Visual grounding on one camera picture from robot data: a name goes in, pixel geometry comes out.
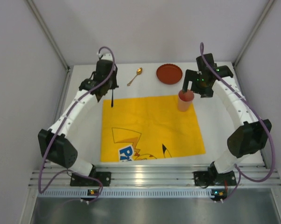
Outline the yellow printed cloth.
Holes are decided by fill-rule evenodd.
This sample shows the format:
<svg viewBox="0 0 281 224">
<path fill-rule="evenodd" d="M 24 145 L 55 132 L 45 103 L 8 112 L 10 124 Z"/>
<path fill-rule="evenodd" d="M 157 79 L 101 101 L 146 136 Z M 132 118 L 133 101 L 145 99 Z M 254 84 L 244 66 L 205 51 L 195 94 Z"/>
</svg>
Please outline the yellow printed cloth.
<svg viewBox="0 0 281 224">
<path fill-rule="evenodd" d="M 193 105 L 177 108 L 176 95 L 104 100 L 102 162 L 148 161 L 205 154 Z"/>
</svg>

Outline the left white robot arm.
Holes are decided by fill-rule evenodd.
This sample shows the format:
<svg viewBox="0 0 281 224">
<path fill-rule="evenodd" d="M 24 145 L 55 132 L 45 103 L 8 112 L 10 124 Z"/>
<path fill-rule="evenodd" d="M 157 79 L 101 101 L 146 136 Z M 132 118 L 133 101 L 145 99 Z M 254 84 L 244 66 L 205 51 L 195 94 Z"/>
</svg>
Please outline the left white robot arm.
<svg viewBox="0 0 281 224">
<path fill-rule="evenodd" d="M 91 176 L 95 166 L 82 157 L 82 148 L 75 143 L 78 130 L 109 90 L 117 85 L 117 66 L 111 59 L 99 59 L 91 77 L 79 86 L 74 99 L 61 117 L 47 130 L 38 133 L 43 158 L 83 176 Z"/>
</svg>

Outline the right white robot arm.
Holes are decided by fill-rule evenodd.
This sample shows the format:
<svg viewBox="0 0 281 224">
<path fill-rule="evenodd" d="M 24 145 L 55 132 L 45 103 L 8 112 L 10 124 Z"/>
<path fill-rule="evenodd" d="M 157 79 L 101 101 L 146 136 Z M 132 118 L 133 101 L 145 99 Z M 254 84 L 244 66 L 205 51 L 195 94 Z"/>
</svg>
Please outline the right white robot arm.
<svg viewBox="0 0 281 224">
<path fill-rule="evenodd" d="M 182 91 L 188 88 L 202 98 L 216 94 L 228 114 L 235 131 L 227 139 L 227 149 L 213 161 L 202 182 L 211 185 L 235 185 L 233 168 L 245 157 L 262 150 L 267 142 L 272 124 L 268 119 L 257 118 L 246 104 L 233 73 L 226 65 L 217 66 L 211 53 L 196 58 L 198 70 L 186 70 Z"/>
</svg>

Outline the pink plastic cup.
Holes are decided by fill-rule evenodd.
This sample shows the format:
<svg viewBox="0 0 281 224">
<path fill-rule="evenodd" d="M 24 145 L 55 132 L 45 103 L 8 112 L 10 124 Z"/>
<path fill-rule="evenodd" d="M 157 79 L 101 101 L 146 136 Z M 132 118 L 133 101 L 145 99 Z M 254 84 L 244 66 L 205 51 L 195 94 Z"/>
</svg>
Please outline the pink plastic cup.
<svg viewBox="0 0 281 224">
<path fill-rule="evenodd" d="M 194 99 L 194 93 L 192 91 L 180 90 L 178 93 L 178 104 L 177 104 L 178 110 L 181 112 L 187 111 L 190 108 L 193 99 Z"/>
</svg>

